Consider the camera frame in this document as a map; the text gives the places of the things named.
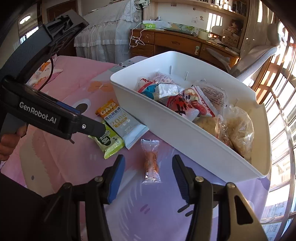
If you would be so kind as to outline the left hand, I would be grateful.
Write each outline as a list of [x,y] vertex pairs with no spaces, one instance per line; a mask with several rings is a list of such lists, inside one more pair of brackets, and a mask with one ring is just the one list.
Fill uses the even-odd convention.
[[16,133],[7,133],[1,137],[0,158],[1,161],[7,161],[15,150],[19,140],[27,133],[27,124],[21,126]]

